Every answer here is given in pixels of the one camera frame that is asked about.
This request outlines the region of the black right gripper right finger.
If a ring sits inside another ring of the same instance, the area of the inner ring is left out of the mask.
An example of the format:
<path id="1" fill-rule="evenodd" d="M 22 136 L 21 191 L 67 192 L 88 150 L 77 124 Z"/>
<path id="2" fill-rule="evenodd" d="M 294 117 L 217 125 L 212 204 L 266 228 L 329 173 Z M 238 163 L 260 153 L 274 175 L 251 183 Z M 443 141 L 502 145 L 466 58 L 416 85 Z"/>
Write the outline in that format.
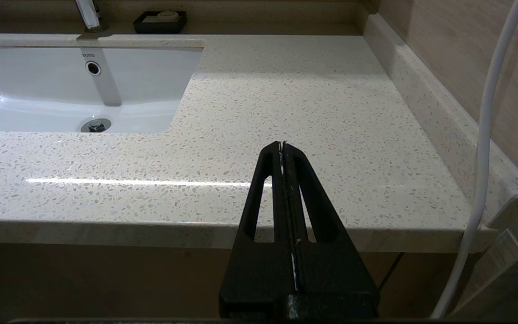
<path id="1" fill-rule="evenodd" d="M 285 144 L 295 291 L 286 318 L 376 318 L 378 289 L 308 158 Z"/>

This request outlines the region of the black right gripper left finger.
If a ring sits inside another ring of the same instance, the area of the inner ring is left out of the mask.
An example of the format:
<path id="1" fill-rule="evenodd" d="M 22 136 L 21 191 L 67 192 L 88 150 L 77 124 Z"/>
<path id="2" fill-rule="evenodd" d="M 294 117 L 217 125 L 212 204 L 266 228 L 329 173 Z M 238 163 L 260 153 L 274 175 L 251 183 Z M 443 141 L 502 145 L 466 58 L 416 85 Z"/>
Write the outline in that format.
<path id="1" fill-rule="evenodd" d="M 280 142 L 272 142 L 259 154 L 219 291 L 223 318 L 273 317 L 276 303 L 295 291 L 280 154 Z M 255 232 L 267 177 L 272 178 L 274 241 L 265 243 L 255 241 Z"/>

